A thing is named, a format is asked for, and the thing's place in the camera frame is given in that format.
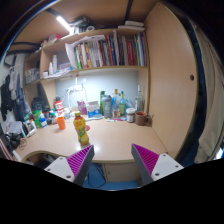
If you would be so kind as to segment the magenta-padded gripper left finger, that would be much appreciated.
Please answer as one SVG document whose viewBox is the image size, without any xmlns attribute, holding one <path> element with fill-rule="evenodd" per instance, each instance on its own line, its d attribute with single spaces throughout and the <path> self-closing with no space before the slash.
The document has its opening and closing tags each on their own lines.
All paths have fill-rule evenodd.
<svg viewBox="0 0 224 224">
<path fill-rule="evenodd" d="M 93 157 L 94 146 L 90 145 L 67 158 L 58 157 L 45 171 L 82 186 Z"/>
</svg>

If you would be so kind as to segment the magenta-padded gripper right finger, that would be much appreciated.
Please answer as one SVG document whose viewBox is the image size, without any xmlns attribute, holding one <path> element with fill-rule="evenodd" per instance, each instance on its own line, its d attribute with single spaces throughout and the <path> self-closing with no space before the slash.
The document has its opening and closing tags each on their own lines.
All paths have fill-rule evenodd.
<svg viewBox="0 0 224 224">
<path fill-rule="evenodd" d="M 137 144 L 132 145 L 131 154 L 137 164 L 143 185 L 148 185 L 183 169 L 183 166 L 168 154 L 158 155 Z"/>
</svg>

